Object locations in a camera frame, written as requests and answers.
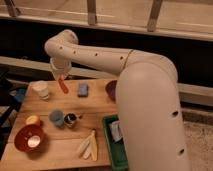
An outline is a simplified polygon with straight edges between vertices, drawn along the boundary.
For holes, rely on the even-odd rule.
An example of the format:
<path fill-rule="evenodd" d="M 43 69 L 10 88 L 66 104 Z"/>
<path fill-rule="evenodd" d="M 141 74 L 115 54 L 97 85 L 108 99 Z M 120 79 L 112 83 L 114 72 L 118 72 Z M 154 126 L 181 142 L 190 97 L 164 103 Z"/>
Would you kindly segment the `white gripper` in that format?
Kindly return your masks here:
<path fill-rule="evenodd" d="M 59 78 L 65 80 L 71 71 L 72 64 L 67 59 L 50 59 L 51 72 L 55 80 Z"/>

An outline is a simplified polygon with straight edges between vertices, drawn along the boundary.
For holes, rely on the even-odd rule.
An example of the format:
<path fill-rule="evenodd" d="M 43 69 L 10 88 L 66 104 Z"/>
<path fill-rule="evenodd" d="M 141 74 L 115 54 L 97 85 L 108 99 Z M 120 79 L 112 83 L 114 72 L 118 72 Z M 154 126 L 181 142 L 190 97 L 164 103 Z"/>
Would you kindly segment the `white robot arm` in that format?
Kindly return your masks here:
<path fill-rule="evenodd" d="M 84 46 L 64 30 L 44 45 L 53 73 L 73 62 L 118 77 L 116 106 L 129 171 L 191 171 L 174 64 L 133 49 Z"/>

